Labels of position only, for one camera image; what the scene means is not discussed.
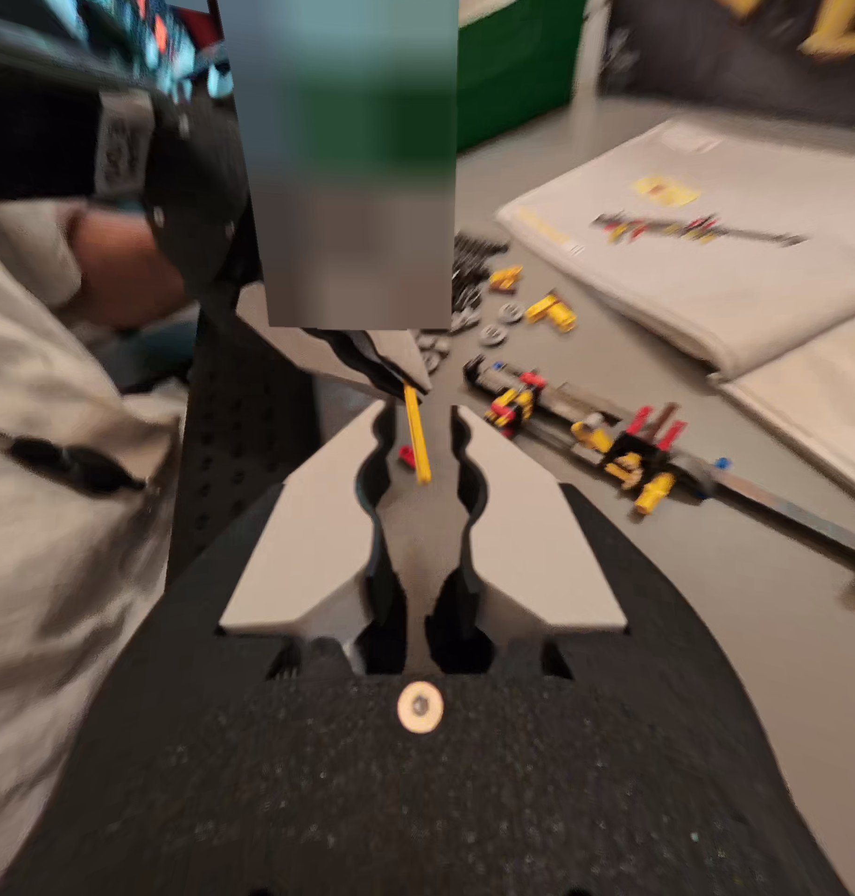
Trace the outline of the black perforated panel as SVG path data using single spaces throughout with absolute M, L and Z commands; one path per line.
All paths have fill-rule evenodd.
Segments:
M 321 446 L 314 381 L 232 311 L 201 310 L 167 584 Z

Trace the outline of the grey lego beam assembly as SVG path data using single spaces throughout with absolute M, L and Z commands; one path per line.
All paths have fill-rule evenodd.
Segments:
M 855 562 L 855 533 L 736 475 L 727 462 L 707 462 L 680 450 L 687 423 L 679 406 L 621 409 L 585 390 L 553 386 L 537 370 L 522 370 L 479 354 L 463 366 L 468 387 L 489 398 L 485 420 L 509 439 L 526 434 L 617 485 L 636 517 L 651 515 L 674 492 L 699 501 L 736 504 L 798 532 Z

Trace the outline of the lego instruction booklet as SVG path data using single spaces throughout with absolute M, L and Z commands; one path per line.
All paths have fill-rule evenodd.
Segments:
M 855 155 L 671 119 L 497 218 L 855 495 Z

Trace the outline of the person's left forearm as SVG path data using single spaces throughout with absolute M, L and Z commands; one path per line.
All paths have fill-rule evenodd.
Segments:
M 137 330 L 192 305 L 177 269 L 142 214 L 86 207 L 67 225 L 81 283 L 62 311 L 70 322 Z

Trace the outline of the pile of black grey beams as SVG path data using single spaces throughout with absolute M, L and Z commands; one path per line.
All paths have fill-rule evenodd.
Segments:
M 482 303 L 483 284 L 489 281 L 489 260 L 507 253 L 508 241 L 494 241 L 458 232 L 454 240 L 452 311 L 458 314 Z

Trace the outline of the long yellow lego axle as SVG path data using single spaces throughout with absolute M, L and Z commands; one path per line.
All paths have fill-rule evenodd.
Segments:
M 411 385 L 404 386 L 403 396 L 410 431 L 411 458 L 416 478 L 421 485 L 427 485 L 432 481 L 432 472 L 421 419 L 420 399 L 417 390 Z

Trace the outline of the green storage bin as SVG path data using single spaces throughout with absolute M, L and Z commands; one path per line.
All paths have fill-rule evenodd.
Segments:
M 586 5 L 478 2 L 460 19 L 457 153 L 570 104 Z

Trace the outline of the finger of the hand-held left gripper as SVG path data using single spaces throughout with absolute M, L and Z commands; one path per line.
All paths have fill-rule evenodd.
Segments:
M 403 397 L 403 380 L 374 352 L 363 352 L 345 331 L 303 330 L 272 326 L 268 322 L 265 286 L 261 282 L 242 288 L 236 313 L 278 353 L 301 370 L 362 391 L 389 398 Z
M 410 330 L 367 330 L 366 337 L 376 358 L 400 384 L 420 394 L 432 390 L 422 352 Z

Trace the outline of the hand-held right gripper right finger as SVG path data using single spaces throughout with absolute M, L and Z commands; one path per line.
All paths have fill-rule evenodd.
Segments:
M 622 633 L 627 620 L 551 473 L 474 411 L 451 408 L 463 633 Z

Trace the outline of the lego set box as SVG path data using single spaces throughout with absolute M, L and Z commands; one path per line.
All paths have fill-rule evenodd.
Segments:
M 617 1 L 601 91 L 855 128 L 855 1 Z

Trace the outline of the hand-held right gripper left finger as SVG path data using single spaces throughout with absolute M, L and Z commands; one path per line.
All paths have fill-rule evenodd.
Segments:
M 356 639 L 386 620 L 393 576 L 377 505 L 395 437 L 396 405 L 376 401 L 287 477 L 224 631 Z

